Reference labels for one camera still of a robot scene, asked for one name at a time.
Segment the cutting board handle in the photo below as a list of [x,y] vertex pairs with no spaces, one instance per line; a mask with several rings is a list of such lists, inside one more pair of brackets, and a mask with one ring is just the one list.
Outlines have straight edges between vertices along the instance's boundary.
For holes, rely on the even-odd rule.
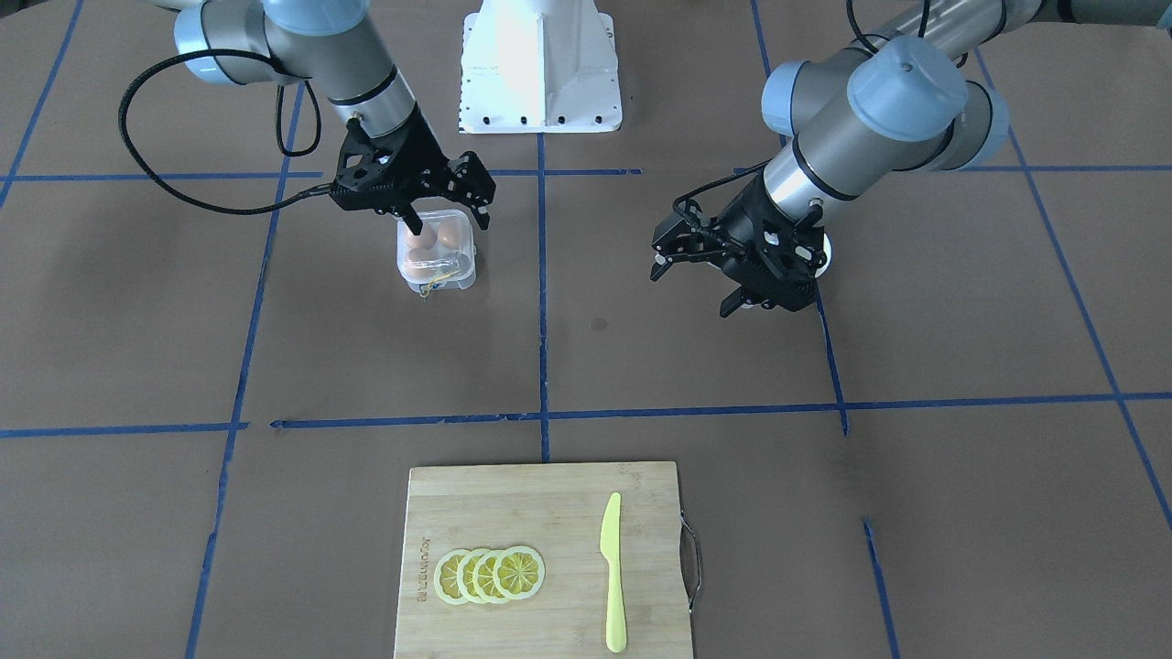
[[[680,509],[680,571],[683,573],[683,591],[688,593],[688,613],[690,614],[696,609],[696,597],[700,596],[700,590],[704,585],[704,558],[700,552],[700,538],[696,537],[696,531],[688,523],[688,516],[684,515],[682,508]],[[696,579],[696,585],[690,589],[688,587],[688,568],[684,559],[687,555],[683,553],[686,543],[691,546],[691,573]]]

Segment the white metal bracket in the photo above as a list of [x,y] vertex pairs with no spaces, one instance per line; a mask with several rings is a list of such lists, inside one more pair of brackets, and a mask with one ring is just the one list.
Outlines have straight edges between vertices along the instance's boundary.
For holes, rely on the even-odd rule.
[[622,125],[614,21],[593,0],[484,0],[464,19],[463,133]]

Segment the robotic arm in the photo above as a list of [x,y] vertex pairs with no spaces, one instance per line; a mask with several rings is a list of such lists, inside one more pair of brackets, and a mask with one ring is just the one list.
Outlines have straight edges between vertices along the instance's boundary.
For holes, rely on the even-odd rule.
[[[486,206],[496,183],[475,152],[456,159],[444,156],[367,15],[369,0],[151,4],[182,8],[175,22],[179,60],[200,80],[279,86],[313,80],[325,91],[347,128],[336,176],[328,186],[339,206],[391,212],[418,235],[422,220],[411,204],[443,197],[468,206],[481,229],[488,229]],[[130,96],[123,101],[123,117]],[[144,165],[132,147],[131,154]]]
[[679,261],[710,263],[740,284],[721,304],[798,311],[829,263],[824,222],[891,171],[960,170],[990,157],[1009,109],[966,82],[953,60],[1029,22],[1172,27],[1168,0],[933,0],[857,39],[830,59],[786,62],[762,94],[765,123],[792,137],[715,218],[676,199],[655,229],[652,280]]

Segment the light blue joint cap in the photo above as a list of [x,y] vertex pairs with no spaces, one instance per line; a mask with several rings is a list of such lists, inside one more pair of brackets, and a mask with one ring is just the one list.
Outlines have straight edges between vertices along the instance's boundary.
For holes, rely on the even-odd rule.
[[993,109],[989,121],[989,134],[984,136],[981,150],[973,156],[973,159],[956,168],[956,171],[976,167],[992,158],[1004,145],[1006,140],[1009,140],[1009,103],[1006,103],[1001,94],[997,94],[995,90],[987,89],[983,86],[981,89],[984,89],[984,93],[989,95],[989,107]]
[[924,142],[940,135],[968,102],[968,86],[948,55],[904,35],[859,64],[846,83],[859,120],[884,137]]
[[[175,47],[180,55],[207,49],[204,35],[204,6],[192,5],[179,12],[175,19]],[[196,77],[212,84],[236,84],[216,63],[216,57],[198,57],[184,62]]]
[[362,22],[370,0],[264,0],[278,27],[305,36],[341,34]]
[[793,60],[774,69],[761,91],[761,116],[774,133],[793,137],[793,86],[809,60]]

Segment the knife handle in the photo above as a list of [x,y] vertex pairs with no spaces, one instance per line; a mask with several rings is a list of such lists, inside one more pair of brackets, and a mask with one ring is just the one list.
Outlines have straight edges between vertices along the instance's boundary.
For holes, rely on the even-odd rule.
[[622,572],[618,562],[611,563],[606,589],[606,647],[614,653],[627,648],[627,610],[622,605]]

